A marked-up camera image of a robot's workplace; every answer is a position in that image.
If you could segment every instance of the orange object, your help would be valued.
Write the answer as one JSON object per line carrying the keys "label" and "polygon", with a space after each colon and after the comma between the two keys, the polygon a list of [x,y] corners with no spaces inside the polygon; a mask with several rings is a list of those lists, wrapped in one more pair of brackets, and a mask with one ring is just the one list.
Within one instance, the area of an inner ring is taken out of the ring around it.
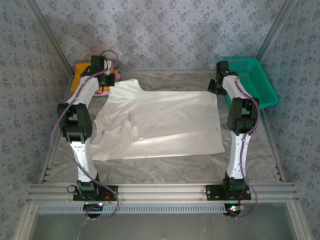
{"label": "orange object", "polygon": [[[81,62],[81,63],[77,63],[75,65],[75,71],[74,71],[74,79],[70,88],[70,93],[74,93],[77,90],[77,87],[80,84],[80,80],[81,80],[81,74],[86,70],[86,68],[88,66],[90,66],[91,63],[90,62]],[[109,87],[106,86],[104,87],[105,91],[109,90]]]}

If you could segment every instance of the green basket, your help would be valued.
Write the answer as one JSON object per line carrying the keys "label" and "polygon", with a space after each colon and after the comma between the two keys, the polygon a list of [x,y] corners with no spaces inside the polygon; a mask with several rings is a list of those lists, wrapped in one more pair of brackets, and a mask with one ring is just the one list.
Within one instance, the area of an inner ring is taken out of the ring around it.
{"label": "green basket", "polygon": [[[254,98],[258,98],[260,101],[260,109],[265,107],[276,105],[279,102],[279,98],[272,87],[265,71],[263,70],[260,62],[254,57],[243,58],[227,58],[227,61],[238,61],[247,66],[249,69],[248,77],[241,77],[240,82],[244,89]],[[239,76],[247,75],[247,70],[240,63],[229,63],[230,71],[237,72]],[[225,96],[226,101],[231,106],[232,100],[229,95]]]}

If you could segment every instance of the floral wallpaper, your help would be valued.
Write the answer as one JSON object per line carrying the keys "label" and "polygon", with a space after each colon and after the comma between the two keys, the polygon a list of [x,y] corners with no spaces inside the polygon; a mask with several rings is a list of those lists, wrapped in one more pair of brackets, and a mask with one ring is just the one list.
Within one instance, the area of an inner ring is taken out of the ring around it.
{"label": "floral wallpaper", "polygon": [[263,66],[279,96],[266,109],[288,181],[294,181],[314,239],[320,239],[320,2],[299,0]]}
{"label": "floral wallpaper", "polygon": [[72,66],[113,49],[124,69],[198,70],[223,57],[254,57],[283,1],[36,2]]}
{"label": "floral wallpaper", "polygon": [[36,183],[69,79],[23,1],[0,1],[0,239]]}

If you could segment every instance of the pink object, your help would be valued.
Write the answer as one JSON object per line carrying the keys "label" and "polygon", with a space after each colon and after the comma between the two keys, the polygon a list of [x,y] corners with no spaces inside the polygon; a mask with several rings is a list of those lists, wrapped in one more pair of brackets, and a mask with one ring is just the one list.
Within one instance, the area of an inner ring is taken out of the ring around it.
{"label": "pink object", "polygon": [[[114,70],[114,75],[115,75],[115,82],[118,82],[121,78],[121,75],[119,73],[119,70]],[[93,94],[94,97],[103,97],[103,96],[108,96],[110,93],[109,90],[104,90],[103,92],[99,92],[99,90],[97,91],[97,93]]]}

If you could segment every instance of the gray mat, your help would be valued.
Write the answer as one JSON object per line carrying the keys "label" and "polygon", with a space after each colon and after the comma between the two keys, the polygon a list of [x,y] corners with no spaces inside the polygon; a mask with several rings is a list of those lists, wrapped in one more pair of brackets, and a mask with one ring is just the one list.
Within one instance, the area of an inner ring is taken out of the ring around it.
{"label": "gray mat", "polygon": [[[122,80],[136,78],[145,91],[206,91],[214,72],[125,72]],[[94,120],[107,97],[94,97],[89,105]],[[231,135],[227,127],[229,107],[224,96],[218,96],[218,110],[225,153],[180,157],[157,157],[141,159],[120,159],[94,161],[103,183],[219,183],[227,170]],[[60,150],[73,155],[69,144],[60,138]],[[55,153],[47,171],[46,181],[50,183],[75,183],[76,165],[69,159]],[[268,138],[262,123],[254,132],[247,153],[247,178],[251,182],[278,181],[276,163],[273,159]]]}

